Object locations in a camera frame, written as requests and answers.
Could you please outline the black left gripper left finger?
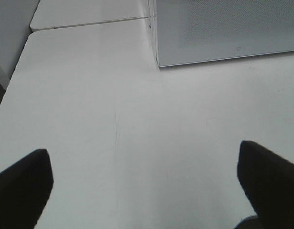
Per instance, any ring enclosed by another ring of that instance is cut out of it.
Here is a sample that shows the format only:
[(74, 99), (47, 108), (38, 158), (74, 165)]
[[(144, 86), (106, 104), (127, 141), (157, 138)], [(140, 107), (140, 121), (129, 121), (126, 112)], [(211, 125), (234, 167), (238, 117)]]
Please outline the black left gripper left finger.
[(29, 153), (0, 172), (0, 229), (35, 228), (52, 188), (46, 149)]

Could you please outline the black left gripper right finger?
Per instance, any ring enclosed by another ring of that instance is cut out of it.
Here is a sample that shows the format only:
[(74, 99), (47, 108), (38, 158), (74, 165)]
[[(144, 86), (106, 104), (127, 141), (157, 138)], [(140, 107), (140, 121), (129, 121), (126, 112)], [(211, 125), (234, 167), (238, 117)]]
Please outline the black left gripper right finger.
[(265, 229), (294, 229), (294, 164), (249, 140), (240, 144), (239, 183)]

